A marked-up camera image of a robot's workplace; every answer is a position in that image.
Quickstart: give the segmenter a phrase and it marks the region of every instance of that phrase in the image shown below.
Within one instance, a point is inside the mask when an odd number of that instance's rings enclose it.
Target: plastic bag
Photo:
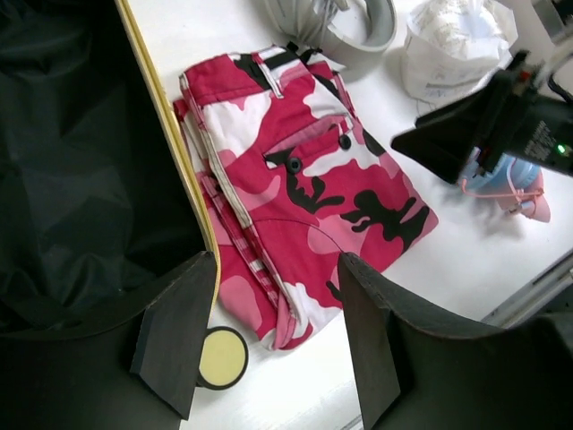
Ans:
[[[508,62],[513,12],[492,0],[430,0],[406,20],[402,79],[410,96],[444,104],[479,87]]]

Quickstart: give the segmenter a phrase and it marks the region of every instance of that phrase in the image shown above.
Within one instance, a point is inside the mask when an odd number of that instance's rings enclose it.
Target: white table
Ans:
[[[419,0],[396,1],[399,25],[380,64],[360,79],[346,76],[365,127],[389,150],[393,135],[412,127],[417,103],[401,88],[399,48],[404,15]],[[187,66],[229,51],[249,52],[284,37],[271,27],[261,0],[129,0],[167,97],[178,96]],[[543,272],[573,245],[573,181],[545,172],[549,225],[504,219],[494,203],[459,193],[413,161],[394,154],[440,225],[386,272],[392,280],[455,313],[476,320]],[[236,323],[217,310],[211,325]],[[335,429],[360,413],[340,315],[290,353],[269,353],[246,332],[251,363],[228,391],[197,390],[187,429]]]

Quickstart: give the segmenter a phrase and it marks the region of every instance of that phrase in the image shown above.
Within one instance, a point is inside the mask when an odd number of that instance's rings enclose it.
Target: black plastic sheet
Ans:
[[[0,0],[0,298],[81,315],[204,244],[109,1]],[[0,302],[0,331],[25,328]]]

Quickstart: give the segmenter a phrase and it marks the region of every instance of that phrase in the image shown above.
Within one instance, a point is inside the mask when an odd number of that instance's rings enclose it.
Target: camouflage pattern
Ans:
[[[384,271],[437,225],[325,62],[270,47],[211,58],[180,83],[220,301],[265,347],[295,348],[338,314],[341,251]]]

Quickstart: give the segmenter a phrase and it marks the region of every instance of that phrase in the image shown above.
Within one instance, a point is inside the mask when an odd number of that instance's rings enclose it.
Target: black cable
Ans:
[[[563,65],[568,63],[571,58],[573,58],[573,54],[569,55],[567,61],[563,63],[557,70],[552,71],[552,74],[549,75],[549,79],[547,80],[547,86],[549,89],[564,99],[568,105],[573,105],[573,94],[565,90],[555,81],[555,74],[561,69],[561,67],[563,67]]]

